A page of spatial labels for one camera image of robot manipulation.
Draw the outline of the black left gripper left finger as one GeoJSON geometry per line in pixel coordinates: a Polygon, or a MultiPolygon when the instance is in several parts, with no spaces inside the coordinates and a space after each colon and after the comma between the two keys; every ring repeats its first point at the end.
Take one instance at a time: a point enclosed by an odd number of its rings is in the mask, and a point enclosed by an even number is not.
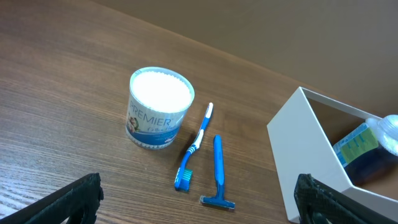
{"type": "Polygon", "coordinates": [[[67,223],[94,224],[104,199],[99,173],[91,173],[18,212],[1,219],[1,224],[67,223]]]}

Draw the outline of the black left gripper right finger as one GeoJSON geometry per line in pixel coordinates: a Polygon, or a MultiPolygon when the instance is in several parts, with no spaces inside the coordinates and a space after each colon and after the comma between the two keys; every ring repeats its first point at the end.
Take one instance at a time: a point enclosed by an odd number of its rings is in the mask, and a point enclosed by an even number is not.
{"type": "Polygon", "coordinates": [[[294,199],[300,224],[397,224],[339,193],[310,174],[299,174],[294,199]]]}

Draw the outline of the dark blue spray bottle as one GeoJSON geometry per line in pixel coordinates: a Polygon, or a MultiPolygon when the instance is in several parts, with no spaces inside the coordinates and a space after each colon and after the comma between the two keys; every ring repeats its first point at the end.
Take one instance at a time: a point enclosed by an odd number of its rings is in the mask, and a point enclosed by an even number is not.
{"type": "Polygon", "coordinates": [[[366,119],[333,150],[354,185],[380,178],[397,165],[397,115],[366,119]]]}

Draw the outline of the blue white toothbrush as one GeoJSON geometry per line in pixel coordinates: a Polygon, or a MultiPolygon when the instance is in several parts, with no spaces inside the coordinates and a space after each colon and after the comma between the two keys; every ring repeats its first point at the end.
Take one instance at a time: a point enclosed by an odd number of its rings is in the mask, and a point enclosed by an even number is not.
{"type": "Polygon", "coordinates": [[[190,158],[190,156],[200,148],[200,144],[203,140],[205,130],[208,126],[208,123],[210,122],[211,116],[213,114],[213,103],[209,103],[208,107],[206,109],[205,116],[203,118],[203,121],[201,123],[201,126],[199,128],[199,132],[194,140],[194,142],[190,145],[190,147],[187,149],[180,167],[178,168],[177,174],[175,176],[175,181],[174,181],[174,187],[176,191],[185,191],[188,192],[190,188],[190,180],[193,175],[193,171],[190,169],[187,169],[187,162],[190,158]]]}

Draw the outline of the white cotton swab tub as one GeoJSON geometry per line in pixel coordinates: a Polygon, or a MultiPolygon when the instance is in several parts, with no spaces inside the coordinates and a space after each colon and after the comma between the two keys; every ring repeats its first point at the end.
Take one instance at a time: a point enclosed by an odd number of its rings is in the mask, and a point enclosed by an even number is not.
{"type": "Polygon", "coordinates": [[[162,67],[136,70],[129,82],[128,138],[147,149],[169,146],[194,97],[192,84],[175,71],[162,67]]]}

